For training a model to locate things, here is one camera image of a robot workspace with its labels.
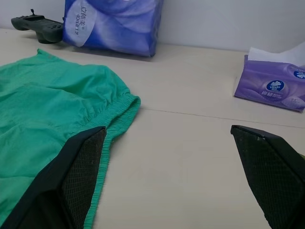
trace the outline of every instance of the controller grip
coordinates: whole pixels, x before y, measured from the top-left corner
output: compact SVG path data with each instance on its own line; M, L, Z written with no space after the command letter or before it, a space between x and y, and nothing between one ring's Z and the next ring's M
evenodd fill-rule
M58 26L58 28L55 28L54 30L51 30L50 28L43 28L42 29L42 35L43 37L52 43L57 43L62 41L62 25Z
M20 18L12 18L11 23L14 26L14 28L17 30L20 30L20 31L29 30L29 29L23 27L23 23L20 20Z

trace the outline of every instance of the printed logo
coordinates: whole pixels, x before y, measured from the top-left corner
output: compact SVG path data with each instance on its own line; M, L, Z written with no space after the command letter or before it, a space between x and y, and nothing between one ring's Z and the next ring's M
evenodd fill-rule
M295 71L294 75L295 75L295 77L297 77L299 79L305 79L305 73L303 73L303 72Z
M73 0L65 13L65 40L77 47L82 47L91 35L97 10L87 0Z
M269 91L281 91L284 88L284 82L280 80L273 80L267 86Z

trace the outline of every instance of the purple tissue box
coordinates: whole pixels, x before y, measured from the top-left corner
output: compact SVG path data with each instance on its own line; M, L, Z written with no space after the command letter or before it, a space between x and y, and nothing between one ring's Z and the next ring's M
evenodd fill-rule
M305 68L289 63L249 61L234 96L302 112L305 108Z

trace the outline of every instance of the blue tissue package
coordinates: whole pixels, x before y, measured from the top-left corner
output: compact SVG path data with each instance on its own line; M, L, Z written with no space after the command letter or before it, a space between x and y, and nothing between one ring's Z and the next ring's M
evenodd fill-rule
M163 0L66 0L63 40L154 56Z

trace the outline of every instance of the white wall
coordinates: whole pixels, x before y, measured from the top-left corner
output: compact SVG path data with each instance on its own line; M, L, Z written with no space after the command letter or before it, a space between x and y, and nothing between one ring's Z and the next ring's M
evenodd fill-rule
M0 0L0 27L37 14L61 21L64 0ZM280 52L305 41L305 0L164 0L160 41Z

